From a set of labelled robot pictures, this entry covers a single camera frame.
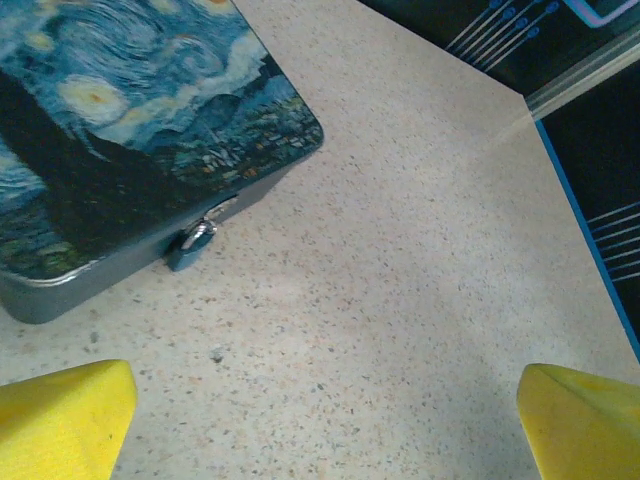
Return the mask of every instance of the swirling sky painting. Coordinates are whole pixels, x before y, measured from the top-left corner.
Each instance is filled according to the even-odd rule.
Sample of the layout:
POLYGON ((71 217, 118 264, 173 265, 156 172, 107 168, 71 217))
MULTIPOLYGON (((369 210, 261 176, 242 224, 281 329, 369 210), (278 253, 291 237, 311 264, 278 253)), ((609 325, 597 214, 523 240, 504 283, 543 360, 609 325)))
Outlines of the swirling sky painting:
POLYGON ((228 0, 0 2, 5 270, 64 274, 321 141, 228 0))

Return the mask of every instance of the painted lid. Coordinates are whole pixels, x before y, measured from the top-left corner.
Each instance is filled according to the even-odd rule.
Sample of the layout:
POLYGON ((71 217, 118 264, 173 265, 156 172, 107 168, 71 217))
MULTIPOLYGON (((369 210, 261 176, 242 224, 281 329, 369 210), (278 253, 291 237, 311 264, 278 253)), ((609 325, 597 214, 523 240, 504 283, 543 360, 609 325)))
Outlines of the painted lid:
POLYGON ((229 0, 0 2, 0 270, 59 278, 317 149, 229 0))

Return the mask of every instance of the blue padlock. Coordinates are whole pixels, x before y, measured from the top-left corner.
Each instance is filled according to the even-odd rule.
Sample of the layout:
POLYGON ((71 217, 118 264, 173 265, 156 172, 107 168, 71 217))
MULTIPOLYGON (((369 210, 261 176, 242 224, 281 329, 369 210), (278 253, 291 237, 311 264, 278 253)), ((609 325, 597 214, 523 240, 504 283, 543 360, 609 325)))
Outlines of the blue padlock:
POLYGON ((167 266, 174 272, 179 272, 193 265, 200 258, 205 247, 213 240, 216 230, 216 225, 213 222, 207 220, 198 222, 178 238, 167 258, 167 266))
POLYGON ((203 218, 178 236, 167 257, 167 266, 174 272, 179 272, 193 265, 218 230, 216 218, 235 202, 236 198, 233 197, 209 210, 203 218))

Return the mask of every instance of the black panel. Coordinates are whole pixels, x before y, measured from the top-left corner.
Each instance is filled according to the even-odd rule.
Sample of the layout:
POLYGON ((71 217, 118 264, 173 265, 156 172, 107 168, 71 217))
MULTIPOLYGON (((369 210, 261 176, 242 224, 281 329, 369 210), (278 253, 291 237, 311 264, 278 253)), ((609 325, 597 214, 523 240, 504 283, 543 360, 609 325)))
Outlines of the black panel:
POLYGON ((640 63, 543 120, 629 320, 640 332, 640 63))
MULTIPOLYGON (((524 41, 510 55, 487 72, 525 96, 535 92, 640 21, 640 5, 619 12, 615 19, 607 19, 607 15, 615 13, 617 8, 625 4, 631 5, 626 0, 589 0, 586 5, 590 5, 596 13, 599 12, 605 19, 603 21, 607 22, 602 26, 588 25, 588 18, 581 18, 569 7, 569 5, 574 5, 574 8, 578 8, 580 5, 584 6, 584 0, 566 0, 564 2, 552 0, 513 0, 511 2, 508 0, 494 0, 493 2, 480 0, 456 2, 445 0, 361 1, 441 48, 447 48, 452 40, 481 17, 457 42, 457 45, 460 45, 469 38, 466 45, 457 51, 456 45, 449 49, 452 54, 460 57, 469 45, 489 32, 484 39, 462 57, 468 63, 473 63, 473 60, 488 51, 491 45, 497 45, 493 52, 490 52, 495 53, 520 32, 531 32, 533 35, 533 29, 539 28, 537 35, 524 41), (496 12, 498 14, 485 24, 496 12), (513 26, 517 24, 516 20, 512 26, 492 40, 485 49, 478 48, 515 18, 518 20, 527 18, 527 25, 522 29, 512 31, 513 26), (474 30, 477 31, 477 34, 471 36, 474 30)), ((516 46, 525 37, 526 34, 523 34, 511 46, 516 46)))

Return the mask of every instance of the table surface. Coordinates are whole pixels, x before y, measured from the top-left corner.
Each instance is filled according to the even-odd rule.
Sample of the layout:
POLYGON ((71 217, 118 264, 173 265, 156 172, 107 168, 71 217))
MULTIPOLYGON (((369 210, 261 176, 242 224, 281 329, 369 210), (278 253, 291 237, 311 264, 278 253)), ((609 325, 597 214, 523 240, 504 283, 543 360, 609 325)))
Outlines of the table surface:
POLYGON ((324 147, 193 268, 1 313, 0 382, 129 360, 115 480, 537 478, 524 366, 640 375, 524 101, 355 0, 238 5, 324 147))

